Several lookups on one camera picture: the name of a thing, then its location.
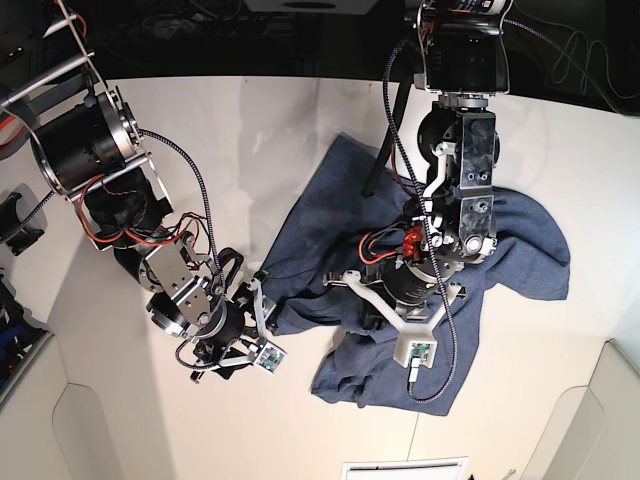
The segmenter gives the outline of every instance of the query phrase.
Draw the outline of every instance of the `black cable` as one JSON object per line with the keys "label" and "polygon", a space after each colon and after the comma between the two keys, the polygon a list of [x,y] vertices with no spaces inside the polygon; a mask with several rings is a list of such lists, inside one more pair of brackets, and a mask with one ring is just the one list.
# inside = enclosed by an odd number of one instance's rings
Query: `black cable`
{"label": "black cable", "polygon": [[[211,17],[214,20],[218,20],[219,15],[216,15],[208,8],[203,7],[202,5],[200,5],[200,3],[196,2],[195,0],[188,0],[188,2],[194,7],[196,7],[198,10],[200,10],[202,13],[204,13],[205,15]],[[231,20],[232,18],[236,17],[240,13],[240,10],[242,10],[242,0],[237,0],[235,11],[230,16],[223,15],[222,20]]]}
{"label": "black cable", "polygon": [[38,205],[36,205],[36,208],[34,208],[31,213],[29,215],[27,215],[27,217],[20,222],[20,225],[18,225],[16,228],[14,228],[11,233],[9,233],[6,237],[0,239],[0,245],[7,243],[9,240],[11,240],[13,237],[15,237],[18,233],[20,233],[20,231],[31,221],[33,220],[33,217],[36,216],[36,214],[42,210],[42,207],[44,207],[44,204],[47,203],[49,200],[51,200],[51,198],[53,197],[54,192],[53,190],[51,190],[49,193],[47,193],[47,195],[40,200],[40,203]]}
{"label": "black cable", "polygon": [[[216,248],[216,239],[213,236],[213,221],[211,220],[211,207],[209,205],[209,195],[207,195],[207,187],[204,184],[202,175],[200,175],[200,170],[198,170],[198,166],[192,160],[192,158],[189,156],[187,152],[185,152],[182,148],[180,148],[178,145],[173,143],[168,138],[165,138],[158,133],[152,132],[150,130],[145,130],[143,128],[140,129],[140,134],[147,137],[151,137],[173,148],[176,152],[180,154],[182,158],[184,158],[187,161],[187,163],[191,167],[191,170],[193,170],[193,173],[195,174],[196,179],[198,180],[198,185],[200,186],[200,193],[202,194],[202,201],[204,203],[204,212],[205,212],[205,217],[207,218],[207,227],[208,227],[207,233],[209,234],[209,246],[211,248],[211,256],[213,257],[213,263],[218,269],[218,272],[220,275],[220,284],[222,285],[222,288],[225,289],[224,271],[220,266],[220,259],[218,258],[218,249]],[[215,307],[211,311],[212,316],[214,313],[216,313],[218,308],[220,308],[220,304],[222,303],[222,297],[223,297],[222,295],[218,296],[218,301],[216,302]]]}
{"label": "black cable", "polygon": [[184,350],[184,347],[186,347],[187,344],[189,343],[188,340],[185,340],[176,349],[176,355],[175,355],[176,356],[176,360],[178,361],[178,363],[180,365],[182,365],[185,368],[188,368],[189,370],[193,370],[195,372],[206,372],[207,370],[211,370],[211,369],[219,366],[220,362],[227,357],[227,354],[231,350],[231,345],[233,345],[238,340],[240,340],[240,337],[234,337],[234,338],[232,338],[231,340],[229,340],[227,342],[226,346],[224,347],[224,350],[222,351],[222,355],[220,356],[220,360],[218,360],[217,362],[211,362],[211,363],[207,363],[207,364],[203,364],[203,365],[195,365],[195,364],[187,363],[184,360],[182,360],[182,358],[180,357],[180,353],[182,352],[182,350]]}
{"label": "black cable", "polygon": [[524,24],[522,24],[520,22],[516,22],[515,20],[511,20],[509,18],[505,18],[504,19],[504,23],[506,23],[508,25],[513,25],[514,27],[520,28],[520,29],[522,29],[522,30],[524,30],[526,32],[529,32],[532,35],[535,35],[536,37],[540,38],[541,40],[544,40],[549,45],[551,45],[553,48],[558,50],[558,52],[562,53],[565,57],[567,57],[567,60],[569,60],[569,62],[571,62],[571,64],[574,67],[576,67],[578,70],[580,70],[580,72],[589,80],[589,82],[591,82],[591,85],[593,85],[593,87],[598,91],[598,93],[600,94],[602,99],[607,103],[607,105],[609,105],[609,108],[611,108],[611,110],[613,110],[615,113],[617,113],[619,115],[622,115],[624,117],[640,118],[640,115],[637,112],[629,112],[629,111],[627,111],[625,109],[622,109],[622,108],[618,107],[615,104],[615,102],[613,101],[613,99],[606,92],[606,90],[602,87],[600,82],[598,82],[593,77],[593,75],[591,75],[591,73],[589,73],[589,71],[587,71],[582,65],[580,65],[580,63],[578,63],[578,61],[575,58],[573,58],[569,52],[567,52],[564,48],[562,48],[556,42],[551,40],[549,37],[547,37],[546,35],[538,32],[537,30],[534,30],[531,27],[528,27],[527,25],[524,25]]}
{"label": "black cable", "polygon": [[386,237],[390,233],[397,232],[404,229],[405,227],[404,225],[402,225],[402,222],[392,223],[388,227],[378,230],[377,232],[373,232],[371,235],[369,235],[369,237],[365,240],[363,247],[370,249],[371,248],[370,245],[373,243],[374,240],[376,241],[376,243],[380,242],[384,237]]}
{"label": "black cable", "polygon": [[444,282],[442,281],[442,276],[440,275],[440,268],[438,267],[438,261],[435,256],[435,251],[433,248],[433,241],[431,240],[431,231],[429,227],[429,213],[427,212],[427,207],[425,206],[424,188],[422,184],[418,182],[418,177],[416,177],[416,173],[413,170],[413,166],[409,161],[409,156],[404,149],[404,145],[402,144],[402,140],[400,139],[400,134],[398,133],[398,127],[396,126],[395,120],[393,118],[393,113],[391,112],[391,104],[389,102],[389,78],[391,77],[391,69],[393,68],[393,62],[395,62],[396,57],[402,51],[405,44],[407,43],[406,39],[401,40],[398,45],[391,52],[391,56],[389,57],[389,62],[387,63],[387,68],[384,72],[384,78],[382,79],[382,98],[384,100],[384,109],[387,114],[387,121],[389,122],[389,129],[391,130],[391,134],[393,135],[393,140],[395,141],[400,154],[402,155],[402,159],[404,160],[404,164],[407,167],[407,171],[409,172],[409,176],[411,177],[411,181],[413,182],[413,187],[418,195],[418,203],[420,204],[420,210],[422,211],[422,215],[424,216],[424,229],[425,229],[425,237],[427,241],[427,246],[429,249],[429,258],[431,259],[431,265],[433,266],[433,272],[435,273],[436,283],[438,284],[438,291],[440,296],[442,297],[442,304],[444,306],[444,310],[447,315],[447,320],[449,321],[449,329],[451,330],[451,340],[453,342],[453,359],[451,362],[451,369],[449,370],[449,375],[447,376],[446,381],[436,392],[434,395],[427,398],[418,398],[413,394],[413,383],[409,382],[409,378],[407,377],[407,393],[409,397],[417,402],[417,403],[431,403],[442,396],[442,394],[449,388],[451,382],[453,381],[453,377],[458,368],[458,333],[456,332],[456,327],[453,323],[453,315],[451,314],[451,307],[449,306],[449,299],[447,298],[447,291],[444,287]]}
{"label": "black cable", "polygon": [[208,229],[207,229],[207,226],[202,221],[202,219],[206,220],[206,217],[197,215],[193,212],[183,213],[182,216],[180,217],[180,220],[178,220],[178,223],[176,223],[175,225],[172,225],[171,227],[165,227],[162,230],[160,229],[160,227],[158,227],[158,229],[154,231],[144,230],[141,228],[131,228],[131,230],[133,230],[136,235],[145,237],[145,240],[160,240],[160,241],[168,240],[180,230],[180,228],[182,227],[182,224],[187,218],[198,222],[198,224],[202,227],[202,230],[206,232],[207,242],[209,243],[209,250],[207,254],[211,255],[211,242],[209,242]]}
{"label": "black cable", "polygon": [[[530,18],[531,20],[541,23],[543,25],[549,25],[551,27],[555,27],[555,28],[561,28],[563,30],[567,30],[568,32],[571,32],[571,34],[569,35],[569,38],[567,39],[567,41],[565,42],[565,46],[564,49],[569,52],[571,55],[574,55],[576,50],[578,49],[578,44],[579,44],[579,39],[584,40],[585,43],[585,47],[587,49],[586,52],[586,58],[585,58],[585,70],[589,70],[589,65],[591,64],[591,57],[593,56],[593,49],[596,45],[599,45],[600,47],[602,47],[602,50],[604,52],[604,59],[605,59],[605,76],[607,78],[607,83],[609,84],[609,88],[611,89],[611,91],[613,92],[613,94],[618,97],[620,100],[630,100],[632,98],[638,98],[640,97],[640,93],[636,93],[633,95],[621,95],[620,93],[618,93],[618,91],[615,89],[615,87],[613,86],[613,83],[611,82],[611,75],[609,74],[609,49],[607,48],[607,46],[601,42],[600,40],[594,40],[592,42],[589,42],[589,38],[587,37],[587,34],[584,33],[581,30],[578,30],[574,27],[572,27],[571,25],[565,25],[564,23],[557,23],[557,22],[551,22],[549,20],[544,20],[540,17],[536,17],[535,15],[532,15],[528,12],[525,12],[519,5],[517,2],[513,2],[513,6],[516,10],[518,10],[522,15],[524,15],[525,17]],[[564,60],[566,57],[564,54],[561,54],[560,57],[558,57],[558,59],[556,60],[556,62],[553,65],[553,69],[551,70],[551,81],[554,85],[560,85],[561,83],[563,83],[567,77],[569,76],[569,61],[567,60],[567,64],[566,64],[566,68],[564,69],[564,73],[560,76],[560,78],[558,80],[554,80],[554,77],[556,76],[556,72],[559,71],[560,69],[560,65],[562,63],[562,60]],[[582,94],[586,94],[586,90],[587,90],[587,76],[582,75],[582,79],[580,81],[580,87],[582,89]]]}
{"label": "black cable", "polygon": [[[399,127],[404,117],[404,112],[407,109],[407,103],[409,101],[409,94],[411,93],[411,86],[413,85],[413,75],[407,73],[400,84],[398,85],[398,91],[396,92],[396,99],[393,105],[393,118],[396,125]],[[365,198],[373,195],[376,185],[380,180],[380,175],[384,172],[385,165],[391,155],[391,149],[393,148],[393,135],[391,129],[387,128],[387,133],[384,136],[382,146],[378,152],[378,156],[369,171],[367,180],[362,188],[362,196]]]}

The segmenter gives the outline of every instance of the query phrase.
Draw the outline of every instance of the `wire bundle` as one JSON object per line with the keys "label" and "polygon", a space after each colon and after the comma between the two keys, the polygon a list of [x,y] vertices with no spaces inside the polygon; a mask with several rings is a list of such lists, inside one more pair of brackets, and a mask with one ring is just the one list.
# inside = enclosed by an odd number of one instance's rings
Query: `wire bundle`
{"label": "wire bundle", "polygon": [[365,265],[373,265],[381,260],[384,260],[385,258],[396,255],[396,249],[389,250],[383,253],[377,253],[373,251],[373,248],[380,240],[382,240],[387,235],[403,230],[404,227],[402,226],[402,223],[396,222],[386,228],[383,228],[382,230],[378,230],[376,232],[371,231],[364,234],[360,239],[360,243],[358,244],[358,256],[360,257],[360,261],[362,261],[362,263],[364,263]]}
{"label": "wire bundle", "polygon": [[[129,237],[131,240],[133,240],[135,244],[148,245],[153,247],[168,245],[169,243],[175,242],[178,238],[180,238],[188,230],[188,228],[191,226],[194,220],[197,219],[195,214],[189,213],[189,214],[184,214],[180,218],[180,221],[172,227],[165,228],[160,226],[156,230],[141,229],[139,228],[139,225],[141,221],[144,219],[144,216],[147,210],[147,200],[145,196],[142,195],[141,192],[138,192],[136,190],[128,190],[125,192],[113,192],[109,188],[107,188],[107,186],[103,183],[102,189],[108,195],[111,195],[111,196],[140,195],[143,199],[143,204],[141,209],[133,215],[132,224],[130,226],[128,227],[121,226],[120,228],[118,228],[118,231],[116,233],[113,233],[108,236],[98,236],[93,232],[91,232],[91,230],[89,229],[89,226],[87,225],[87,219],[85,218],[84,212],[83,212],[83,205],[84,205],[85,196],[87,194],[87,191],[91,187],[91,185],[94,185],[96,182],[98,182],[103,178],[104,178],[104,175],[96,175],[91,180],[89,180],[87,184],[84,186],[84,188],[82,189],[82,192],[80,194],[80,199],[78,200],[78,217],[80,218],[80,223],[82,224],[82,228],[84,229],[84,232],[86,233],[86,235],[96,243],[100,243],[100,244],[113,243],[119,240],[120,238],[122,238],[123,235],[125,235]],[[181,229],[182,223],[185,221],[186,218],[190,218],[190,221],[185,228]]]}

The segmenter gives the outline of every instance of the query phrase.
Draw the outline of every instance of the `blue cloth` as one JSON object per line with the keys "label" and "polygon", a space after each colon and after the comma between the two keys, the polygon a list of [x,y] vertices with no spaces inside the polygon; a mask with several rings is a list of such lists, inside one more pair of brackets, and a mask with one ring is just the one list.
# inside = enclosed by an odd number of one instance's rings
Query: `blue cloth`
{"label": "blue cloth", "polygon": [[[500,283],[532,299],[565,299],[569,249],[540,204],[523,194],[496,189],[497,250],[482,264],[467,265],[453,278],[467,292],[465,299],[452,304],[459,338],[456,375],[438,400],[418,404],[406,392],[407,370],[392,359],[396,330],[391,326],[364,330],[359,323],[363,301],[348,288],[322,284],[326,272],[363,271],[356,249],[363,232],[387,226],[402,214],[408,196],[389,175],[383,176],[374,197],[361,197],[360,189],[373,162],[374,158],[350,139],[336,139],[263,265],[270,274],[264,292],[278,303],[277,334],[322,325],[340,325],[347,332],[320,366],[314,395],[330,403],[350,401],[359,407],[383,405],[447,415],[478,349],[484,291]],[[437,308],[439,302],[434,295],[430,309]],[[435,362],[431,369],[420,369],[414,387],[419,397],[437,392],[451,365],[452,340],[446,320],[434,334],[438,340]]]}

